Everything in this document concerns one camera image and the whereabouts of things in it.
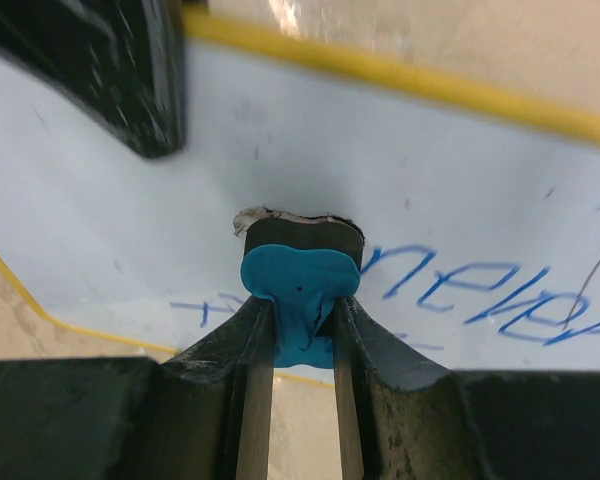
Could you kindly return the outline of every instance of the white board surface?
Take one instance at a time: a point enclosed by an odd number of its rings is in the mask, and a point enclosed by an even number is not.
[[[0,60],[0,256],[50,315],[187,347],[246,298],[232,220],[267,206],[360,226],[357,298],[435,361],[600,369],[600,268],[561,323],[600,259],[600,150],[204,42],[187,55],[190,146],[154,163]]]

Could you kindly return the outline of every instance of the thin dark line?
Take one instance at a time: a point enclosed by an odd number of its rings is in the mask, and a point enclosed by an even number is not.
[[[596,271],[598,270],[599,266],[600,266],[600,260],[598,260],[598,263],[595,264],[595,266],[593,267],[593,269],[591,270],[591,272],[587,276],[587,279],[582,284],[582,288],[578,292],[578,296],[576,297],[575,302],[573,302],[573,306],[571,307],[571,310],[569,310],[569,314],[567,315],[567,318],[564,321],[564,328],[562,329],[563,332],[569,326],[569,320],[571,319],[571,315],[573,315],[573,312],[575,312],[576,307],[578,306],[578,303],[580,302],[580,299],[582,298],[582,295],[584,294],[584,291],[587,289],[587,286],[589,285],[589,282],[593,278],[593,275],[596,273]]]

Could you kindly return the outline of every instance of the yellow border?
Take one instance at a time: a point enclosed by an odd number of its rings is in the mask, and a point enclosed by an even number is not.
[[[296,40],[237,20],[209,16],[198,7],[185,8],[184,25],[187,35],[194,38],[600,145],[600,115],[577,108],[362,51]]]

